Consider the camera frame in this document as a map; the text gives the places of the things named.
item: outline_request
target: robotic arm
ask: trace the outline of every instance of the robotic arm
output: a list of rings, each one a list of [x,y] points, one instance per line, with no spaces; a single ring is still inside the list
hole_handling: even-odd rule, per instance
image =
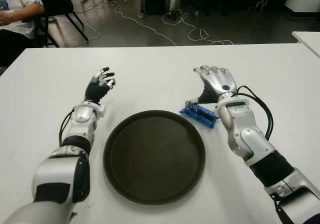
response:
[[[192,104],[217,103],[228,132],[230,149],[262,182],[284,224],[319,224],[320,191],[268,142],[257,127],[246,98],[235,95],[237,85],[227,69],[195,68],[204,82],[203,94]]]
[[[99,102],[116,84],[115,79],[109,79],[114,73],[108,70],[106,67],[96,73],[84,101],[67,115],[71,120],[69,131],[60,140],[59,148],[40,164],[33,178],[33,203],[15,211],[4,224],[68,224],[75,204],[87,198],[89,154],[97,121],[105,114],[105,106]]]

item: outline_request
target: blue plastic toy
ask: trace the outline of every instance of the blue plastic toy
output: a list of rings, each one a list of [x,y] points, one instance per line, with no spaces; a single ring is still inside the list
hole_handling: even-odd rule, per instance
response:
[[[208,110],[200,105],[191,105],[190,101],[186,101],[185,108],[179,112],[196,119],[198,122],[209,128],[214,128],[216,120],[220,119],[220,117],[217,117],[213,111]]]

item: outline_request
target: white tabletop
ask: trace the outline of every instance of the white tabletop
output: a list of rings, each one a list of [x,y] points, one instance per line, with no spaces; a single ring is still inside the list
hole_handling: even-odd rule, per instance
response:
[[[293,31],[292,36],[320,58],[320,32]]]
[[[203,90],[193,72],[201,65],[228,68],[271,109],[270,141],[320,188],[320,60],[302,44],[186,47],[27,49],[0,77],[0,223],[32,201],[33,174],[58,146],[66,113],[83,99],[92,75],[109,66],[117,84],[101,102],[90,154],[91,192],[78,204],[77,224],[271,224],[280,223],[263,185],[229,149],[221,121],[212,130],[189,119],[206,149],[203,177],[183,199],[143,206],[121,197],[105,179],[103,150],[111,131],[146,110],[174,113]],[[251,105],[263,131],[267,118]]]

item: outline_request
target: person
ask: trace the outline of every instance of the person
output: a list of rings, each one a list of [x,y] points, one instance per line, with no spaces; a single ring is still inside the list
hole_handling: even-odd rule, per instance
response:
[[[41,0],[0,0],[0,67],[8,67],[26,48],[35,47],[33,21],[45,12]]]

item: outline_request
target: gray floor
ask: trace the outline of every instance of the gray floor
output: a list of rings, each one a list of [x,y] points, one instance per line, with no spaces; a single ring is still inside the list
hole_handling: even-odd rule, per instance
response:
[[[83,15],[87,23],[100,33],[100,37],[91,40],[97,37],[97,34],[86,24],[84,32],[91,41],[85,42],[64,16],[58,16],[57,21],[49,25],[49,32],[61,47],[172,46],[168,40],[155,34],[154,31],[116,14],[117,4],[115,2],[107,3],[106,0],[87,0],[83,4],[80,3],[80,0],[73,0],[73,2],[76,12],[89,9]],[[146,15],[143,20],[139,20],[137,15],[140,10],[140,2],[138,0],[127,2],[118,0],[118,2],[118,10],[125,16],[137,19],[143,25],[156,29],[178,46],[210,44],[204,40],[189,40],[188,32],[192,29],[191,27],[183,23],[177,26],[163,24],[161,15]],[[292,17],[280,10],[265,9],[263,12],[233,10],[229,16],[222,16],[220,11],[213,10],[210,16],[202,13],[198,18],[194,16],[194,9],[187,3],[184,3],[182,10],[189,13],[186,21],[197,27],[197,30],[191,35],[194,39],[200,38],[200,28],[209,33],[210,40],[231,40],[234,44],[294,43],[296,39],[291,36],[292,31],[320,31],[318,19]],[[85,20],[82,13],[78,15]]]

